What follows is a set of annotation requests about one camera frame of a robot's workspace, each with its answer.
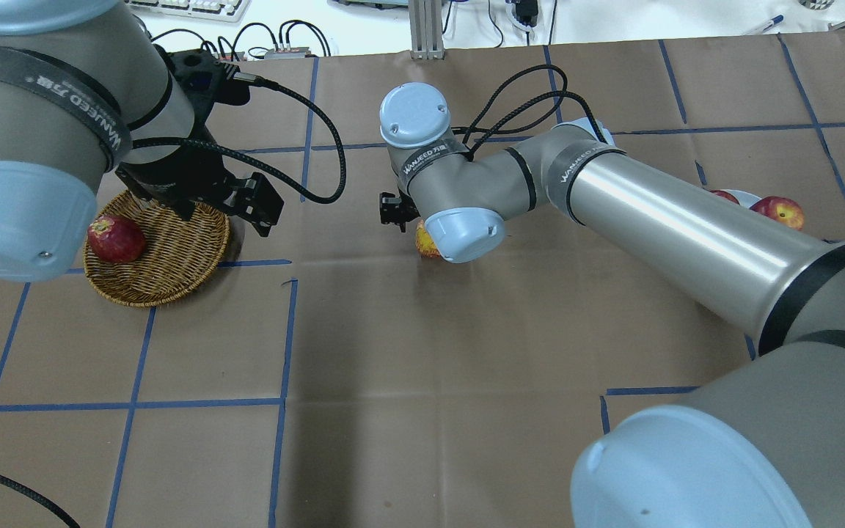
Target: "white surface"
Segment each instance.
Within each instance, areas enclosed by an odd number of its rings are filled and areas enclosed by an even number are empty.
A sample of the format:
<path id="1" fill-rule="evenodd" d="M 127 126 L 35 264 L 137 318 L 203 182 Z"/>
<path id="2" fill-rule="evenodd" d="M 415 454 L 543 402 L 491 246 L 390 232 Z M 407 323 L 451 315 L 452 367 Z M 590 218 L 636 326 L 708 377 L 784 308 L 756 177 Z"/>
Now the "white surface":
<path id="1" fill-rule="evenodd" d="M 582 528 L 811 528 L 761 451 L 678 405 L 638 412 L 587 448 L 571 494 Z"/>
<path id="2" fill-rule="evenodd" d="M 233 40 L 245 23 L 262 21 L 279 29 L 290 19 L 311 21 L 320 27 L 332 44 L 333 54 L 380 54 L 408 50 L 409 11 L 377 10 L 333 0 L 250 0 L 252 3 L 239 23 L 197 21 L 185 17 L 145 15 L 143 20 L 153 34 L 173 27 L 193 29 L 214 41 L 218 34 Z M 487 19 L 489 0 L 469 0 L 453 6 L 452 20 L 445 34 L 446 49 L 491 47 L 500 41 Z M 524 33 L 513 29 L 503 0 L 491 0 L 497 25 L 504 31 L 504 46 L 522 46 Z M 553 0 L 540 0 L 540 21 L 530 43 L 546 43 Z M 443 13 L 448 9 L 444 4 Z M 782 14 L 785 20 L 775 32 L 825 31 L 828 23 L 845 20 L 845 0 L 827 10 L 802 7 L 796 0 L 559 0 L 553 43 L 595 43 L 608 40 L 678 39 L 742 34 L 765 20 Z M 311 32 L 298 26 L 292 32 L 295 45 L 320 50 Z M 172 34 L 160 41 L 171 51 L 195 48 L 198 41 L 190 34 Z M 244 34 L 239 48 L 267 45 L 262 28 Z"/>

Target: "blue marker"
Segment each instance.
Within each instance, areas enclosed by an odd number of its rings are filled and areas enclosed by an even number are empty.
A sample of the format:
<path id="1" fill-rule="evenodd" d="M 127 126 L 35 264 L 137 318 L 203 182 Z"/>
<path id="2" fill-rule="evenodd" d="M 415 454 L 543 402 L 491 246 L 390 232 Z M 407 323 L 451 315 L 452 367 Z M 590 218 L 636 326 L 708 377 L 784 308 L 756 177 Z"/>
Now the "blue marker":
<path id="1" fill-rule="evenodd" d="M 768 31 L 772 27 L 777 26 L 781 21 L 784 20 L 784 15 L 778 15 L 777 17 L 772 18 L 770 21 L 765 21 L 761 26 L 753 27 L 751 30 L 748 30 L 742 34 L 762 34 L 765 31 Z"/>

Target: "wicker basket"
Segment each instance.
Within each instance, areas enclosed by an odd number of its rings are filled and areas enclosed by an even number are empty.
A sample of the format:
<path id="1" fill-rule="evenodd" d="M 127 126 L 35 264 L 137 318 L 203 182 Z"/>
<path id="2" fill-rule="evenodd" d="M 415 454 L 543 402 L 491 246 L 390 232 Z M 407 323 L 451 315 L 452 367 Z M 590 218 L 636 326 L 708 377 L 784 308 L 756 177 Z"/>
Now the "wicker basket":
<path id="1" fill-rule="evenodd" d="M 126 263 L 99 260 L 84 244 L 87 280 L 103 297 L 127 307 L 157 307 L 196 290 L 216 270 L 230 238 L 226 215 L 205 204 L 184 221 L 170 208 L 124 191 L 100 214 L 131 218 L 147 240 L 145 253 Z"/>

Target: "apple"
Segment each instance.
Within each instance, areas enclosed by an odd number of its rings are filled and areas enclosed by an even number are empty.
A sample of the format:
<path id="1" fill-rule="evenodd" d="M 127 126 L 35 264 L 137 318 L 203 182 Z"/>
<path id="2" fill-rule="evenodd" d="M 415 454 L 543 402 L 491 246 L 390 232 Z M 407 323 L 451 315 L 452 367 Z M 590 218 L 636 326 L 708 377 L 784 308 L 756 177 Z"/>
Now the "apple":
<path id="1" fill-rule="evenodd" d="M 793 230 L 800 231 L 804 227 L 804 210 L 797 202 L 785 197 L 764 197 L 757 201 L 752 207 L 755 213 L 761 213 L 772 220 L 780 221 L 781 224 Z"/>
<path id="2" fill-rule="evenodd" d="M 87 228 L 87 241 L 94 255 L 107 262 L 131 262 L 145 251 L 145 234 L 135 221 L 103 214 Z"/>
<path id="3" fill-rule="evenodd" d="M 717 191 L 710 191 L 710 193 L 717 195 L 717 197 L 723 197 L 726 200 L 731 201 L 732 203 L 735 203 L 735 204 L 739 203 L 738 198 L 734 197 L 732 195 L 732 193 L 727 193 L 727 191 L 718 191 L 717 190 Z"/>
<path id="4" fill-rule="evenodd" d="M 416 250 L 420 252 L 423 257 L 439 258 L 442 254 L 439 253 L 439 248 L 436 247 L 435 241 L 429 235 L 429 231 L 425 230 L 425 224 L 422 220 L 416 224 Z"/>

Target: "robotic arm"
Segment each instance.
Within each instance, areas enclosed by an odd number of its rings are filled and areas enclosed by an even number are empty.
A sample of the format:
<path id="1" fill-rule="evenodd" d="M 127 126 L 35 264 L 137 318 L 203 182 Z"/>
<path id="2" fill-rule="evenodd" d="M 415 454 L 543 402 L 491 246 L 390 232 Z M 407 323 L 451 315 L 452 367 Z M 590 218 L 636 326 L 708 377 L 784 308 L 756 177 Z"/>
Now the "robotic arm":
<path id="1" fill-rule="evenodd" d="M 396 87 L 380 131 L 400 196 L 450 262 L 546 201 L 759 338 L 761 361 L 650 408 L 574 467 L 577 528 L 845 526 L 845 244 L 828 244 L 626 156 L 596 121 L 474 161 L 435 87 Z"/>
<path id="2" fill-rule="evenodd" d="M 266 236 L 282 198 L 224 169 L 205 127 L 256 83 L 200 51 L 165 54 L 118 0 L 0 0 L 0 278 L 63 274 L 114 169 L 184 219 L 205 202 Z"/>

